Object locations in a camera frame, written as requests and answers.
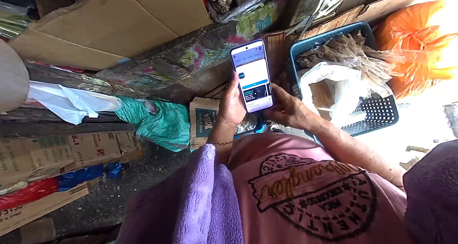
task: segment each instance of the pink shirt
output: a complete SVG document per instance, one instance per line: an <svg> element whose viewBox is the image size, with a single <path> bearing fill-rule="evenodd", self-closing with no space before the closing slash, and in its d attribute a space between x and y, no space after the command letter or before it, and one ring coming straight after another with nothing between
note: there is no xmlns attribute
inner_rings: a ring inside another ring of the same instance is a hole
<svg viewBox="0 0 458 244"><path fill-rule="evenodd" d="M231 154L245 243L412 243L406 195L307 139L246 136Z"/></svg>

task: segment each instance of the person's right hand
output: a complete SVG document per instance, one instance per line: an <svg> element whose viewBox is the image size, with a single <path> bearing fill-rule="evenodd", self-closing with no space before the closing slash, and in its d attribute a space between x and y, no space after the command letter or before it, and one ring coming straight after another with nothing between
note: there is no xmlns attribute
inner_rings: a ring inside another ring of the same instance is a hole
<svg viewBox="0 0 458 244"><path fill-rule="evenodd" d="M297 97L289 95L284 89L272 83L274 106L264 112L268 119L300 130L314 132L321 125L323 118L307 108Z"/></svg>

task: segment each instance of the embroidered logo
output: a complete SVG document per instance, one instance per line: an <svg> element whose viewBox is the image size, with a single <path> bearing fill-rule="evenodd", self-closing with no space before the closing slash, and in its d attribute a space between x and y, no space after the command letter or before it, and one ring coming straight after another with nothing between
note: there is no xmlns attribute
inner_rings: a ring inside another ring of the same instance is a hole
<svg viewBox="0 0 458 244"><path fill-rule="evenodd" d="M273 209L306 234L329 241L368 229L377 198L368 172L336 161L278 154L265 159L248 181L259 212Z"/></svg>

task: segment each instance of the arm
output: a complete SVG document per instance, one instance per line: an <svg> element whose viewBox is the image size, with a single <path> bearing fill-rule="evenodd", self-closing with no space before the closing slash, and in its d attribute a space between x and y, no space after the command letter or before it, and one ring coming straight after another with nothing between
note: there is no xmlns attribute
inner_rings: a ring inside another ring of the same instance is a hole
<svg viewBox="0 0 458 244"><path fill-rule="evenodd" d="M245 117L246 110L241 100L239 91L239 77L235 72L232 81L219 103L219 110L216 116L216 123L208 136L207 143L213 144L216 148L215 163L227 165L232 151L232 140L237 125Z"/></svg>
<svg viewBox="0 0 458 244"><path fill-rule="evenodd" d="M339 127L313 113L298 98L277 85L272 84L272 91L279 106L276 111L266 112L266 117L312 132L337 161L374 172L402 188L405 170L400 165L389 163Z"/></svg>

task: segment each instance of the person's left hand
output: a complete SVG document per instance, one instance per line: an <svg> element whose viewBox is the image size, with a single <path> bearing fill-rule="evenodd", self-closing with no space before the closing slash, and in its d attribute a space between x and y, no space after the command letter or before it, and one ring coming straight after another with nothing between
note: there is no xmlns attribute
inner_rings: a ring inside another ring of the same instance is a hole
<svg viewBox="0 0 458 244"><path fill-rule="evenodd" d="M235 127L242 122L245 115L246 110L239 90L239 77L234 71L232 81L219 103L217 122L219 119L221 123Z"/></svg>

